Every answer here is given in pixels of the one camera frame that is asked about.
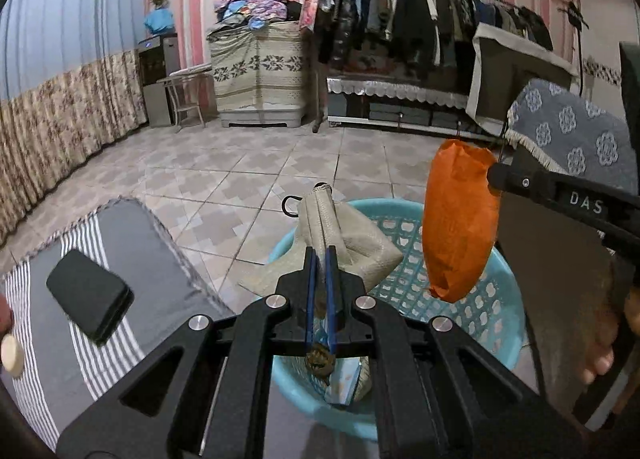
basket rim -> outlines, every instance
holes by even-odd
[[[391,209],[402,208],[404,214],[409,216],[415,215],[415,219],[422,220],[422,214],[424,212],[423,204],[413,201],[406,201],[403,199],[359,199],[354,201],[348,201],[348,204],[356,209],[360,207],[387,207]],[[292,245],[295,229],[291,230],[285,235],[279,243],[271,251],[267,263],[271,263],[278,257],[283,255]],[[498,265],[503,269],[509,270],[511,268],[500,254],[500,252],[494,247],[492,248],[491,256],[496,259]],[[520,305],[516,306],[522,309],[522,319],[520,335],[524,334],[524,306],[522,304],[522,298],[520,297]],[[516,336],[514,338],[512,348],[508,354],[508,359],[504,364],[509,370],[512,370],[518,362],[520,356],[520,350],[522,348],[523,338]],[[321,401],[317,397],[314,397],[305,387],[300,385],[298,377],[293,375],[289,367],[286,365],[286,357],[274,356],[273,368],[271,371],[271,378],[276,383],[280,392],[286,397],[298,410],[303,412],[307,417],[318,421],[319,423],[341,432],[348,433],[350,435],[366,439],[368,441],[376,441],[378,439],[378,431],[376,428],[376,422],[373,414],[358,414],[348,412],[346,410],[339,410],[324,401]]]

pile of clothes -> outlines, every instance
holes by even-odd
[[[420,79],[439,67],[473,71],[472,39],[479,23],[505,29],[553,50],[542,18],[526,7],[481,0],[321,0],[316,16],[319,62],[343,70],[365,39],[388,47]]]
[[[272,22],[297,21],[301,8],[300,2],[291,0],[220,0],[215,5],[218,22],[207,38],[228,29],[248,26],[257,30]]]

blue plastic bag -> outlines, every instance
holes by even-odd
[[[154,9],[145,16],[145,27],[151,34],[173,32],[175,30],[174,14],[165,7]]]

gray striped cloth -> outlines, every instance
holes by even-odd
[[[46,287],[72,248],[129,285],[134,302],[101,347],[66,317]],[[191,315],[233,315],[140,202],[117,199],[51,237],[4,277],[13,335],[25,353],[18,379],[2,382],[25,419],[55,450],[60,433]]]

black case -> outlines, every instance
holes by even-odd
[[[47,288],[71,321],[98,345],[109,339],[133,302],[133,292],[120,277],[77,249],[51,271]]]

